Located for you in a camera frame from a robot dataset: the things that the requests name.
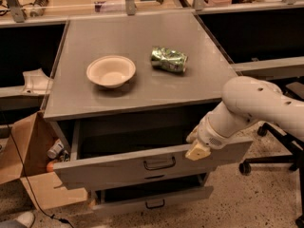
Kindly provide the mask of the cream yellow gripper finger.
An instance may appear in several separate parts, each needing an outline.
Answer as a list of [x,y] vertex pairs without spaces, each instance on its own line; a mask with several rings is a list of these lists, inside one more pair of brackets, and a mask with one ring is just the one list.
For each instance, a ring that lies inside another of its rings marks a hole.
[[209,147],[204,146],[198,141],[194,141],[186,152],[185,157],[191,161],[197,161],[208,157],[210,154],[211,150]]

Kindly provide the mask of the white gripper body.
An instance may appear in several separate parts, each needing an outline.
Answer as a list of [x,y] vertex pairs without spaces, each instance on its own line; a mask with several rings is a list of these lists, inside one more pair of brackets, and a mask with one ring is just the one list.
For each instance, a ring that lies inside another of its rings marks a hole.
[[235,116],[228,113],[208,112],[187,136],[188,143],[199,143],[204,148],[221,149],[235,134]]

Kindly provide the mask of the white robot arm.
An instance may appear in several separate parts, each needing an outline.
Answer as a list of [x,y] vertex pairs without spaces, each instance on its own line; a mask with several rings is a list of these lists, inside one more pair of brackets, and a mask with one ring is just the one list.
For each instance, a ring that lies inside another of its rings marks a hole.
[[259,121],[273,123],[304,141],[304,102],[285,96],[280,88],[247,76],[229,80],[221,102],[187,136],[185,157],[197,161],[231,142],[232,137]]

